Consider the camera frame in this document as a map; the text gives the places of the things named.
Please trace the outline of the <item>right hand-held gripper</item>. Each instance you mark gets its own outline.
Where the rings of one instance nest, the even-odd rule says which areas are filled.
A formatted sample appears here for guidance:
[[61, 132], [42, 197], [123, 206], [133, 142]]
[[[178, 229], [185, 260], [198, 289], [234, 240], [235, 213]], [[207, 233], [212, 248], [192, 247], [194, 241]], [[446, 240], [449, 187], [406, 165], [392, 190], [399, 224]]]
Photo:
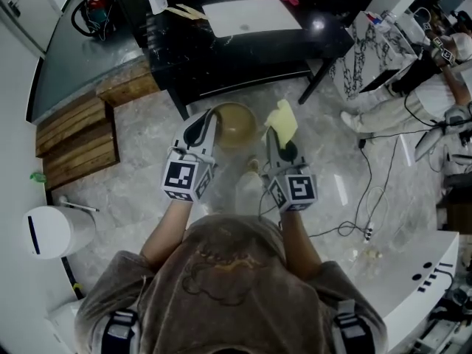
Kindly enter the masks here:
[[305, 155], [293, 141], [281, 150], [278, 134], [273, 128], [267, 130], [265, 138], [269, 163], [263, 180], [267, 193], [279, 212], [307, 209], [318, 200], [318, 194], [316, 177], [310, 172]]

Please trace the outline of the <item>white door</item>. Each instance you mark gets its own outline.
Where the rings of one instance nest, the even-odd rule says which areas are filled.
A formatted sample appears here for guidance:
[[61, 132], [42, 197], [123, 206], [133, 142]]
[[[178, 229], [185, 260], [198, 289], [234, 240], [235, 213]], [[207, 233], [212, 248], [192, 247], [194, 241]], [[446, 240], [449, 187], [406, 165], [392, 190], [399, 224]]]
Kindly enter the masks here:
[[55, 0], [0, 0], [0, 14], [33, 53], [46, 57], [62, 16]]

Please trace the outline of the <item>person's leg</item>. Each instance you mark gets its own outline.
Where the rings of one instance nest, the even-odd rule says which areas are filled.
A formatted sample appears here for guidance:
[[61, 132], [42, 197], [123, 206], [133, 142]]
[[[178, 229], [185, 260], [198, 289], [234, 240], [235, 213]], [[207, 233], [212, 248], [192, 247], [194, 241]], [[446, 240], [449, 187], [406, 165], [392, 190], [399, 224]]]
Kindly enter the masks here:
[[254, 156], [250, 157], [235, 186], [235, 211], [239, 215], [260, 214], [265, 189], [259, 170], [259, 161]]

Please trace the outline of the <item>person's right forearm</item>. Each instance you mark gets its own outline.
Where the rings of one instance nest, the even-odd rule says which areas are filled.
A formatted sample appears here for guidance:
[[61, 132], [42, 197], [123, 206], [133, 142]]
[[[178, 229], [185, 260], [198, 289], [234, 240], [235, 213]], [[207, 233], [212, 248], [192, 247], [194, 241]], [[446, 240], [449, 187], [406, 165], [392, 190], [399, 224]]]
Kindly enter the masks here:
[[298, 212], [280, 216], [287, 269], [301, 280], [309, 280], [320, 270], [322, 260], [305, 231]]

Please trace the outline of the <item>white long-handled brush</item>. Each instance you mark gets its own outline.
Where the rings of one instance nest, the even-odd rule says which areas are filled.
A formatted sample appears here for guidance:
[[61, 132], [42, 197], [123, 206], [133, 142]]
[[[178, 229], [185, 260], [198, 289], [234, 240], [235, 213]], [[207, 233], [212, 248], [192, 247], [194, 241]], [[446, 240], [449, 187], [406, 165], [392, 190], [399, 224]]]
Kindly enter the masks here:
[[58, 198], [58, 203], [61, 206], [71, 207], [71, 208], [75, 208], [75, 209], [81, 209], [81, 210], [88, 211], [88, 212], [99, 212], [100, 211], [98, 208], [95, 208], [95, 207], [84, 206], [84, 205], [81, 205], [81, 204], [72, 203], [72, 202], [69, 201], [69, 199], [65, 195], [61, 195]]

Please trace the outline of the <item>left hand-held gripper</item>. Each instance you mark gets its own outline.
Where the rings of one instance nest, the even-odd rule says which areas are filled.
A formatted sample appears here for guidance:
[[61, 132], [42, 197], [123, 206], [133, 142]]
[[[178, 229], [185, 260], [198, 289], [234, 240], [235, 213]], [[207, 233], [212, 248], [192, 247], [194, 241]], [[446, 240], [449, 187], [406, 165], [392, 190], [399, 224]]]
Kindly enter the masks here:
[[171, 199], [199, 202], [215, 175], [213, 149], [221, 133], [216, 113], [208, 109], [186, 119], [173, 137], [162, 177]]

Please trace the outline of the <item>yellow cloth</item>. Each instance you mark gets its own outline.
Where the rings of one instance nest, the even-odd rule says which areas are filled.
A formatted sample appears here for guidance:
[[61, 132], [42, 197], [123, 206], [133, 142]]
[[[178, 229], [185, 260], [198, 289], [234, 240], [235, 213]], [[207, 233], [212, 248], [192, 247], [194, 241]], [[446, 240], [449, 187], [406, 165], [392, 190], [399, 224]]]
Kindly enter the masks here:
[[287, 100], [279, 100], [277, 109], [268, 115], [264, 126], [274, 129], [280, 147], [283, 150], [286, 149], [287, 144], [294, 138], [298, 129], [298, 123], [290, 103]]

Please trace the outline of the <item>white glossy counter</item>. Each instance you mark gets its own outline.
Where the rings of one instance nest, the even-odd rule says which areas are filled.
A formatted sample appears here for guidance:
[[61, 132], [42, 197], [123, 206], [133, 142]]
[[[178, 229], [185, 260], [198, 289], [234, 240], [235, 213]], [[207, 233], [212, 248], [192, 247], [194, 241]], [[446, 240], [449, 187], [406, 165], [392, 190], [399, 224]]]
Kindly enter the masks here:
[[457, 232], [435, 231], [412, 241], [387, 271], [381, 315], [388, 350], [406, 339], [452, 286], [458, 252]]

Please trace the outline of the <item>white round bin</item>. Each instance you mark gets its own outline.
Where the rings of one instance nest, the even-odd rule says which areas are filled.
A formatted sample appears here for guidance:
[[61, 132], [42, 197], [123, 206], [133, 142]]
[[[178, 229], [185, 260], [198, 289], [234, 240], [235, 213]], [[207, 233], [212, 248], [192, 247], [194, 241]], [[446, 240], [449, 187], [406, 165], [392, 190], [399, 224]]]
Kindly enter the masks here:
[[66, 257], [94, 239], [93, 217], [82, 210], [62, 206], [39, 206], [22, 219], [27, 252], [39, 260]]

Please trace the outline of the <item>light wooden utensil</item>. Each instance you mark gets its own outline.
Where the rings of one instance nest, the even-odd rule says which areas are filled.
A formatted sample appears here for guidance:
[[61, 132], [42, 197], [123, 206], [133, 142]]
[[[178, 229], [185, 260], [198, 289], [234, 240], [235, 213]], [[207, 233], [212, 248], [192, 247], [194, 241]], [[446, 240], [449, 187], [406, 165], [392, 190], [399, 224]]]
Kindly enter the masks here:
[[205, 14], [185, 4], [177, 4], [175, 7], [167, 7], [166, 11], [169, 11], [171, 13], [193, 21], [209, 20], [209, 18]]

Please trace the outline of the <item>white marble veined counter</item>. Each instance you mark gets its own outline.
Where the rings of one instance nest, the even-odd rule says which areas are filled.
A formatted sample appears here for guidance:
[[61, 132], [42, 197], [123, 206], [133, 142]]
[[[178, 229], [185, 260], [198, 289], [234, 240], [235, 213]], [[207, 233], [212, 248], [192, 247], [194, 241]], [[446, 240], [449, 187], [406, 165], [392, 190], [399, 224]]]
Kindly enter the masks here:
[[360, 12], [347, 32], [354, 44], [329, 71], [346, 101], [398, 79], [417, 60], [402, 32], [376, 13]]

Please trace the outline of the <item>black marble kitchen counter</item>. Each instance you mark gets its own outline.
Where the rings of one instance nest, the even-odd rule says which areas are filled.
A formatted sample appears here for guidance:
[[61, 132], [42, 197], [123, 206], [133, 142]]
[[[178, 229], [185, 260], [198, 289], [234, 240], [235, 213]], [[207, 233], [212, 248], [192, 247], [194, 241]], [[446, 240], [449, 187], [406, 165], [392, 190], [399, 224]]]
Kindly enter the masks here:
[[[171, 7], [185, 4], [203, 10], [207, 4], [226, 3], [240, 13], [253, 1], [167, 0]], [[296, 29], [253, 31], [218, 36], [208, 19], [192, 20], [165, 10], [154, 15], [148, 0], [116, 0], [141, 47], [149, 54], [150, 70], [161, 90], [167, 91], [178, 112], [188, 118], [189, 104], [257, 84], [307, 77], [315, 88], [324, 72], [313, 74], [309, 60], [328, 69], [353, 45], [353, 39], [332, 14], [304, 4], [283, 9], [295, 19]]]

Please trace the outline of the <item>person's left forearm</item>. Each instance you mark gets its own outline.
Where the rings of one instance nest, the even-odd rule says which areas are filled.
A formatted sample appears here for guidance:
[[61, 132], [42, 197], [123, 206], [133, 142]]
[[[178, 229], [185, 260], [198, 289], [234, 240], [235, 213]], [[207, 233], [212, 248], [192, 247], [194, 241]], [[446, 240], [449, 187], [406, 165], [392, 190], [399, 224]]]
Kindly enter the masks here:
[[172, 200], [162, 219], [145, 241], [140, 254], [158, 270], [182, 243], [192, 203]]

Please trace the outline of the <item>beige plastic bowl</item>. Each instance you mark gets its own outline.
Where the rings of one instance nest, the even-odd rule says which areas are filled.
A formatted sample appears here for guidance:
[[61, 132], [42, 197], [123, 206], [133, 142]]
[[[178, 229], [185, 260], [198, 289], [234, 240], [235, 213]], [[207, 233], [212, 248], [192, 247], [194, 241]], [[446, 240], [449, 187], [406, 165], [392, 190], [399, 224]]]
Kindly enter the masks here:
[[236, 150], [254, 141], [257, 120], [248, 106], [227, 102], [217, 105], [213, 112], [218, 118], [215, 141], [220, 148]]

